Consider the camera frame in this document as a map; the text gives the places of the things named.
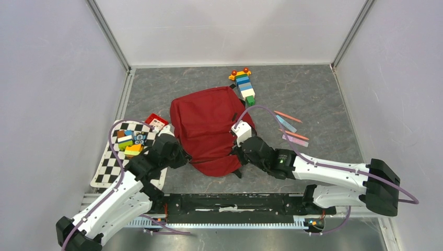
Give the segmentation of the red student backpack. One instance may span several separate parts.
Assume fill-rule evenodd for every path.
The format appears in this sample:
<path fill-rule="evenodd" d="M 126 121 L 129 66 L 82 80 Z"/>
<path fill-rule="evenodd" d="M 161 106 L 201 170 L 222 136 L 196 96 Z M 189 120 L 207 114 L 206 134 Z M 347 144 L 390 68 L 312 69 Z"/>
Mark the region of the red student backpack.
<path fill-rule="evenodd" d="M 194 168 L 206 176 L 221 177 L 242 167 L 230 152 L 236 140 L 231 127 L 244 111 L 245 105 L 228 86 L 191 93 L 171 102 L 175 137 L 191 155 Z"/>

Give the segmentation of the light blue chalk stick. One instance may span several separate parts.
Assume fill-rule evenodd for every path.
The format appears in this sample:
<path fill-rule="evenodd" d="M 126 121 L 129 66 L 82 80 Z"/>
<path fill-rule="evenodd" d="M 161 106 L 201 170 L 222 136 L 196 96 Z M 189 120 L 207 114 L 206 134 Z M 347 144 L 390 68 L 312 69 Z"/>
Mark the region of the light blue chalk stick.
<path fill-rule="evenodd" d="M 288 131 L 292 133 L 296 133 L 297 129 L 293 127 L 291 124 L 289 124 L 286 120 L 284 120 L 281 116 L 276 115 L 278 121 L 282 124 L 283 127 L 285 127 Z"/>

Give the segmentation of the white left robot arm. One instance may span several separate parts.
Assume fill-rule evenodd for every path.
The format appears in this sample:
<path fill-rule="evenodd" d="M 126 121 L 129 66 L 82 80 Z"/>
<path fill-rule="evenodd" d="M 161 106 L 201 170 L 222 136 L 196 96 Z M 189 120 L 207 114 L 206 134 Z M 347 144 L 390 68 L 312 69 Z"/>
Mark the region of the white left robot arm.
<path fill-rule="evenodd" d="M 161 172 L 189 161 L 171 132 L 160 132 L 151 147 L 134 156 L 115 182 L 74 217 L 56 223 L 62 250 L 102 250 L 109 239 L 133 219 L 164 207 L 164 193 L 153 184 Z"/>

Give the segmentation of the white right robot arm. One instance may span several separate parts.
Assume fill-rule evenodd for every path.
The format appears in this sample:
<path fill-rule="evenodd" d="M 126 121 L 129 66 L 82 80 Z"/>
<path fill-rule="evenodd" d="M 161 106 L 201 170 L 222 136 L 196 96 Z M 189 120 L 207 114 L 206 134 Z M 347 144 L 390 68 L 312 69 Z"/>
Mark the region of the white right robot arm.
<path fill-rule="evenodd" d="M 316 213 L 321 208 L 366 207 L 383 215 L 398 214 L 398 175 L 382 160 L 349 164 L 317 159 L 292 150 L 273 149 L 260 137 L 236 141 L 243 160 L 277 179 L 312 180 L 321 184 L 306 187 L 302 208 Z"/>

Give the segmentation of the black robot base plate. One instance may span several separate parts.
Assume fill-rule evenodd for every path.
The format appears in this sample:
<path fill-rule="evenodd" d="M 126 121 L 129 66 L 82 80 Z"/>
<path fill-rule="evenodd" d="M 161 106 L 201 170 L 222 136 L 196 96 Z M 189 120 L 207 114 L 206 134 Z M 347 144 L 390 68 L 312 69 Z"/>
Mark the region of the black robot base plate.
<path fill-rule="evenodd" d="M 165 214 L 168 223 L 290 223 L 295 216 L 335 215 L 336 208 L 290 193 L 171 193 L 148 213 Z"/>

